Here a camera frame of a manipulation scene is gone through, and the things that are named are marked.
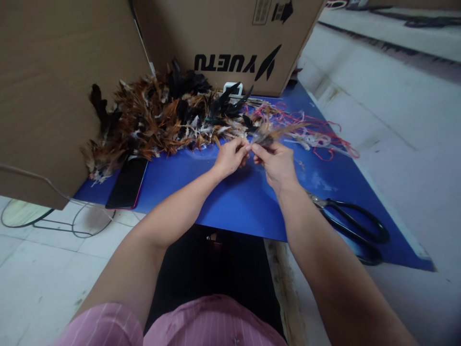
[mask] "white tiled floor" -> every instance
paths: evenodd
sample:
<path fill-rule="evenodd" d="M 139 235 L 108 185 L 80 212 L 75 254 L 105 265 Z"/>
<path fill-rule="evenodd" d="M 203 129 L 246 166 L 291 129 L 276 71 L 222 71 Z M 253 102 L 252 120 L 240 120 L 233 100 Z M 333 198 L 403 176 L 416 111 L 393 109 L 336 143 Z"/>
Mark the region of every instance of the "white tiled floor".
<path fill-rule="evenodd" d="M 7 203 L 7 198 L 0 197 L 0 210 Z M 72 223 L 80 208 L 69 203 L 47 219 Z M 123 211 L 117 212 L 115 220 L 135 225 L 142 217 Z M 74 229 L 95 232 L 108 221 L 100 210 L 85 208 Z M 0 225 L 0 345 L 52 344 L 130 230 L 111 222 L 100 234 L 80 239 L 67 232 Z"/>

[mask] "white charger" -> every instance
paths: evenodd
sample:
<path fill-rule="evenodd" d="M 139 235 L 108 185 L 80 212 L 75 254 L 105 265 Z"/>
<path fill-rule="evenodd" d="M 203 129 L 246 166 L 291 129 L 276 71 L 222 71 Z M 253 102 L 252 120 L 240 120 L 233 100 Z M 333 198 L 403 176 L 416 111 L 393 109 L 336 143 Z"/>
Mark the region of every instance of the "white charger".
<path fill-rule="evenodd" d="M 229 87 L 232 87 L 233 85 L 235 85 L 236 82 L 227 82 L 226 84 L 224 84 L 224 88 L 222 89 L 222 92 L 225 92 L 227 88 Z M 237 87 L 237 90 L 238 90 L 238 93 L 233 93 L 231 95 L 237 95 L 237 96 L 242 96 L 242 92 L 243 92 L 243 84 L 240 83 L 240 85 Z"/>

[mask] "person's right hand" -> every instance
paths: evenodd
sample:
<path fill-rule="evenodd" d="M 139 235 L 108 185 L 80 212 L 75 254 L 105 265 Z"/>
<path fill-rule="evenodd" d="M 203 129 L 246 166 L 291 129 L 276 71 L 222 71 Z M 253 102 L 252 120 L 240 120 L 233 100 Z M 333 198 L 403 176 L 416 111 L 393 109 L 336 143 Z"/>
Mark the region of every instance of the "person's right hand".
<path fill-rule="evenodd" d="M 293 150 L 279 142 L 274 142 L 264 149 L 259 144 L 253 143 L 251 150 L 255 153 L 254 161 L 261 164 L 266 170 L 269 185 L 278 193 L 284 186 L 298 183 L 294 170 Z"/>

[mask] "pink striped shirt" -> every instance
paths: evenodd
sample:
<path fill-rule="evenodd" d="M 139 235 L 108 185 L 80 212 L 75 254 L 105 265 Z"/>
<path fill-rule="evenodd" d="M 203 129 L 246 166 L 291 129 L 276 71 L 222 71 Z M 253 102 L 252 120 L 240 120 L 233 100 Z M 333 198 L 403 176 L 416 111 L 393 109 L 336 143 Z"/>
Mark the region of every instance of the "pink striped shirt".
<path fill-rule="evenodd" d="M 118 303 L 98 305 L 73 320 L 56 346 L 286 345 L 283 338 L 234 299 L 214 295 L 158 318 L 143 338 L 138 318 Z"/>

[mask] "black scissors handle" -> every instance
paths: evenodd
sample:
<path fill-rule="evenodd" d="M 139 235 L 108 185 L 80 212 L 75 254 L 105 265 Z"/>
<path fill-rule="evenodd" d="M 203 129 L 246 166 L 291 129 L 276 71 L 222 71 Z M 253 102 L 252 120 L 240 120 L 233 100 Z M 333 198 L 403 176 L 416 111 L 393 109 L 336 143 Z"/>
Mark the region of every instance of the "black scissors handle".
<path fill-rule="evenodd" d="M 384 227 L 384 225 L 381 223 L 381 221 L 372 213 L 370 213 L 368 210 L 359 207 L 358 205 L 352 204 L 352 203 L 345 203 L 345 202 L 339 202 L 336 200 L 332 199 L 327 199 L 327 205 L 331 206 L 334 210 L 336 210 L 342 217 L 344 217 L 347 221 L 349 221 L 351 224 L 353 224 L 355 227 L 357 227 L 363 234 L 366 234 L 371 241 L 374 243 L 379 243 L 379 244 L 384 244 L 387 243 L 390 240 L 389 232 L 387 229 Z M 378 230 L 379 235 L 374 234 L 373 232 L 370 232 L 368 229 L 363 227 L 361 224 L 359 224 L 352 216 L 350 216 L 347 212 L 343 210 L 343 208 L 350 208 L 350 209 L 355 209 L 356 211 L 360 212 L 361 214 L 365 215 L 371 222 L 372 224 L 376 227 Z M 336 222 L 335 220 L 332 220 L 335 223 L 335 226 L 339 227 L 338 225 L 341 226 L 341 228 L 349 232 L 351 234 L 354 234 L 356 236 L 359 236 L 357 233 L 354 231 L 350 230 L 346 226 L 340 224 L 339 222 Z"/>
<path fill-rule="evenodd" d="M 381 252 L 373 246 L 368 240 L 364 239 L 362 236 L 358 235 L 356 232 L 351 231 L 346 226 L 337 222 L 336 220 L 330 218 L 325 210 L 320 209 L 320 212 L 325 217 L 325 219 L 335 228 L 338 232 L 341 232 L 343 235 L 348 237 L 350 240 L 354 241 L 356 244 L 360 245 L 362 248 L 366 248 L 370 256 L 365 257 L 361 255 L 356 255 L 361 263 L 369 266 L 376 266 L 383 262 L 383 257 Z"/>

